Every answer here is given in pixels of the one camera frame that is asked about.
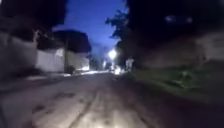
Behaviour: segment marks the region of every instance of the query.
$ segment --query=dark blue sky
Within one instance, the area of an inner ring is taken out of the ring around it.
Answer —
[[[113,17],[118,9],[127,11],[122,0],[69,0],[65,24],[55,29],[85,32],[93,47],[99,44],[111,48],[117,40],[110,38],[114,29],[105,20]]]

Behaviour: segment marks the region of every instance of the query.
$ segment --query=grass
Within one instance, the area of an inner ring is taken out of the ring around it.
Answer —
[[[209,103],[211,100],[224,99],[224,80],[221,77],[224,73],[223,65],[223,62],[213,61],[197,66],[136,69],[131,77],[173,95]]]

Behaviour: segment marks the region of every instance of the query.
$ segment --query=sidewalk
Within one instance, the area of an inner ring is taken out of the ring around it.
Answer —
[[[19,80],[0,82],[0,94],[23,90],[24,88],[46,86],[72,78],[65,74],[50,74],[48,76],[30,76]]]

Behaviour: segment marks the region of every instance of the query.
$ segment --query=concrete wall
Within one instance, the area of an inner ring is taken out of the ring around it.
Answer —
[[[151,50],[143,58],[148,68],[164,68],[224,60],[224,32],[206,32],[201,36],[181,37]]]
[[[0,78],[33,68],[36,57],[35,43],[0,33]]]
[[[36,68],[44,72],[63,72],[64,71],[64,51],[61,54],[57,50],[40,51],[37,54]]]
[[[198,45],[203,47],[206,61],[224,60],[224,32],[207,33],[196,39]]]
[[[85,53],[67,52],[67,58],[67,64],[73,66],[76,70],[89,67],[89,59],[86,58]]]
[[[196,64],[201,61],[200,51],[194,40],[188,37],[178,39],[149,51],[142,65],[147,68],[164,68]]]

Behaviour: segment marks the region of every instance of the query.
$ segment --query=road surface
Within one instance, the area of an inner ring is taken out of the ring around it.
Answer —
[[[133,85],[111,74],[80,76],[4,94],[1,107],[7,128],[186,127],[158,95]]]

